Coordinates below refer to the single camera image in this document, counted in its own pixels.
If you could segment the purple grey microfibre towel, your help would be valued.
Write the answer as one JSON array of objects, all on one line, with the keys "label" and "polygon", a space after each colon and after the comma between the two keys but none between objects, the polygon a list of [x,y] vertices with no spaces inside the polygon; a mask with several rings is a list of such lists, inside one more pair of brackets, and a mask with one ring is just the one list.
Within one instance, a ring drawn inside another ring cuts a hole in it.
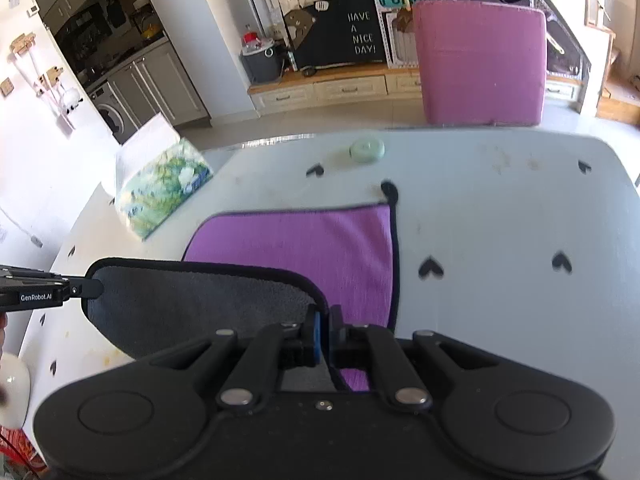
[{"label": "purple grey microfibre towel", "polygon": [[367,375],[337,368],[330,347],[344,325],[395,326],[399,193],[386,181],[381,194],[356,206],[216,214],[178,261],[99,260],[88,278],[102,289],[82,313],[126,356],[167,356],[176,370],[215,338],[245,342],[278,326],[309,354],[284,373],[286,390],[366,391]]}]

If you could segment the white rounded object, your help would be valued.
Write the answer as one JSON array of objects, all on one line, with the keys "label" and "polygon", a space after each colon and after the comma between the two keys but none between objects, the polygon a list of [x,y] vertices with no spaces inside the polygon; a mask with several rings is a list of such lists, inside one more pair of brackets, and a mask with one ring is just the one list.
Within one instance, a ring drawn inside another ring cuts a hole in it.
[{"label": "white rounded object", "polygon": [[30,375],[26,364],[11,353],[3,353],[0,370],[0,424],[21,429],[30,398]]}]

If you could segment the floral tissue box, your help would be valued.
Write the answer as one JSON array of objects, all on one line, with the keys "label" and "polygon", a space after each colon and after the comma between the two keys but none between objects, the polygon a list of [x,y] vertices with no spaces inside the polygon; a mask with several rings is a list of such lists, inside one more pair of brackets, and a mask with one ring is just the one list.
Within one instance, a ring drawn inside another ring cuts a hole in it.
[{"label": "floral tissue box", "polygon": [[118,152],[116,212],[133,236],[146,240],[213,175],[203,154],[157,114]]}]

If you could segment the white washing machine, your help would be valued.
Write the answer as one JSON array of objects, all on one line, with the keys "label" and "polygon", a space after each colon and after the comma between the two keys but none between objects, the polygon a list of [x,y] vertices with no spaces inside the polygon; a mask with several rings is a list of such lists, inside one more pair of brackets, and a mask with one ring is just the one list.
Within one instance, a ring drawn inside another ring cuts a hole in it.
[{"label": "white washing machine", "polygon": [[119,144],[125,144],[137,132],[139,126],[114,86],[105,81],[89,96],[107,127],[111,129],[112,136]]}]

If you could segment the grey kitchen cabinet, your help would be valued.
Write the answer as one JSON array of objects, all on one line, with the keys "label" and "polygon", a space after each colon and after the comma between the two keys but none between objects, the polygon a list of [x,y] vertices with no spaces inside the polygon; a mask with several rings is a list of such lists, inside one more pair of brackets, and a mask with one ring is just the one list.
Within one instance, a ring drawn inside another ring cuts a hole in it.
[{"label": "grey kitchen cabinet", "polygon": [[145,49],[106,77],[134,124],[157,114],[173,126],[209,118],[208,111],[169,41]]}]

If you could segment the wooden low drawer cabinet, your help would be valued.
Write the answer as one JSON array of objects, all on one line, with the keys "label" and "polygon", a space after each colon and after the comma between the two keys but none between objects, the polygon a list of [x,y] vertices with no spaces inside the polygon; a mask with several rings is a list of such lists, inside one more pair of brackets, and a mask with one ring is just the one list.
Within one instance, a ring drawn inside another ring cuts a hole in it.
[{"label": "wooden low drawer cabinet", "polygon": [[383,100],[422,100],[420,73],[416,68],[389,68],[364,64],[319,70],[312,76],[286,72],[270,84],[248,89],[259,115],[306,110],[340,104]]}]

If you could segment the grey bin with red lid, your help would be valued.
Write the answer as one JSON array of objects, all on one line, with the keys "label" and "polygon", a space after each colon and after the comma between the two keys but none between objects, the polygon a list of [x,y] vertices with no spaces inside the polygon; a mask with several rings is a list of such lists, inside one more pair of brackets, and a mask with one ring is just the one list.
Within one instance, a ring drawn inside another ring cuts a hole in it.
[{"label": "grey bin with red lid", "polygon": [[278,44],[248,28],[242,35],[240,60],[251,84],[270,84],[280,79],[283,70]]}]

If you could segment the black chalkboard cart sign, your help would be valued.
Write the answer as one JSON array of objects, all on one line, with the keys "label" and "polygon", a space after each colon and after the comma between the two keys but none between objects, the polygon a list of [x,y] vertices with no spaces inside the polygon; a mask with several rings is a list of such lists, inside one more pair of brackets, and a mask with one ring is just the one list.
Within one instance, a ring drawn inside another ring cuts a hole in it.
[{"label": "black chalkboard cart sign", "polygon": [[386,61],[374,0],[318,0],[284,22],[301,72]]}]

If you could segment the pink upholstered chair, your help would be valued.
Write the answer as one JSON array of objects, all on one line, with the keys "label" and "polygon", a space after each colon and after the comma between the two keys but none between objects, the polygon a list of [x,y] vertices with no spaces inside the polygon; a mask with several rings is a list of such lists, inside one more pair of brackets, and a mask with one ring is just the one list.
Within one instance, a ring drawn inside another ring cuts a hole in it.
[{"label": "pink upholstered chair", "polygon": [[412,9],[431,126],[536,126],[547,80],[547,21],[527,6],[425,0]]}]

